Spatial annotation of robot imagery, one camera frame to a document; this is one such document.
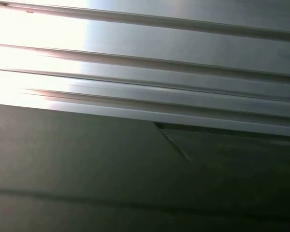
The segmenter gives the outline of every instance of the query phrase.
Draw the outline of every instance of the metal panel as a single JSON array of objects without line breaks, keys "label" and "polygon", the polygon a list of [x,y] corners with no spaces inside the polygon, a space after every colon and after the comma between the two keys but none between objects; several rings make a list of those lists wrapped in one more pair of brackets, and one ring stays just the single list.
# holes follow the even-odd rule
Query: metal panel
[{"label": "metal panel", "polygon": [[290,136],[290,2],[147,3],[0,1],[0,103]]},{"label": "metal panel", "polygon": [[9,0],[290,31],[290,0]]},{"label": "metal panel", "polygon": [[5,71],[0,71],[0,83],[3,84],[2,89],[6,87],[6,83],[9,83],[16,90],[39,89],[69,92],[290,118],[290,102],[283,101]]},{"label": "metal panel", "polygon": [[287,42],[27,14],[8,9],[0,10],[0,44],[172,60],[290,75],[290,43]]}]

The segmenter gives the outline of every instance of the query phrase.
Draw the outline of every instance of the dark panel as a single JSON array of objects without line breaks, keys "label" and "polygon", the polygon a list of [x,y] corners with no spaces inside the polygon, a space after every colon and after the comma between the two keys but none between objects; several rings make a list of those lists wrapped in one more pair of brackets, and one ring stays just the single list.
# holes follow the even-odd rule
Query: dark panel
[{"label": "dark panel", "polygon": [[0,232],[288,231],[290,224],[0,196]]},{"label": "dark panel", "polygon": [[0,105],[0,191],[290,221],[290,144],[183,138],[192,162],[150,122]]},{"label": "dark panel", "polygon": [[202,207],[241,208],[290,215],[290,142],[162,130],[191,161]]}]

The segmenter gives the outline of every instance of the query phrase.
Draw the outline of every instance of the metal groove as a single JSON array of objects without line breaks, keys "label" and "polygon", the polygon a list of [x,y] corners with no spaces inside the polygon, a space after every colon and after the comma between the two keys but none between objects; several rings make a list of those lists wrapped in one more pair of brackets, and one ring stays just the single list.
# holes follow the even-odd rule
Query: metal groove
[{"label": "metal groove", "polygon": [[290,102],[284,101],[7,71],[0,71],[0,83],[14,83],[21,89],[69,92],[290,118]]},{"label": "metal groove", "polygon": [[290,74],[276,72],[259,72],[254,70],[228,68],[214,65],[201,65],[197,63],[179,62],[173,60],[162,60],[154,58],[141,58],[131,56],[119,56],[114,54],[103,54],[53,48],[37,48],[27,46],[15,46],[1,44],[0,48],[10,48],[17,50],[33,51],[37,55],[48,56],[61,59],[88,61],[96,63],[108,63],[124,65],[130,67],[140,67],[156,70],[168,70],[182,73],[195,73],[204,75],[217,75],[234,79],[265,81],[280,84],[290,84]]},{"label": "metal groove", "polygon": [[158,17],[141,14],[99,11],[93,9],[68,8],[60,6],[36,5],[0,1],[0,6],[16,8],[30,13],[42,13],[88,20],[128,23],[152,27],[201,31],[208,33],[250,37],[258,39],[290,42],[290,31],[268,30],[260,28],[241,27],[212,22],[193,21],[170,17]]},{"label": "metal groove", "polygon": [[10,87],[0,104],[290,136],[290,118]]}]

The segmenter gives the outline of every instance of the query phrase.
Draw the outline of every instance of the dark gray surface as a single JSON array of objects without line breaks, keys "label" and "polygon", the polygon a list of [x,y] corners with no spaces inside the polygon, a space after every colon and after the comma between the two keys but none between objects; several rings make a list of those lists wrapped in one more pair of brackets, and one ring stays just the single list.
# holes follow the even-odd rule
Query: dark gray surface
[{"label": "dark gray surface", "polygon": [[0,196],[0,232],[288,231],[290,224]]},{"label": "dark gray surface", "polygon": [[149,122],[0,105],[0,192],[290,220],[290,144],[181,138],[193,162]]}]

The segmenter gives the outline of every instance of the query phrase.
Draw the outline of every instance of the corrugated metal surface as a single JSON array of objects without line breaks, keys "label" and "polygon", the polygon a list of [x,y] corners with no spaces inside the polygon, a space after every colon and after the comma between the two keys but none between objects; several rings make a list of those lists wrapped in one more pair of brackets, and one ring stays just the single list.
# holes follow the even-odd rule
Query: corrugated metal surface
[{"label": "corrugated metal surface", "polygon": [[290,136],[290,1],[0,1],[0,103]]}]

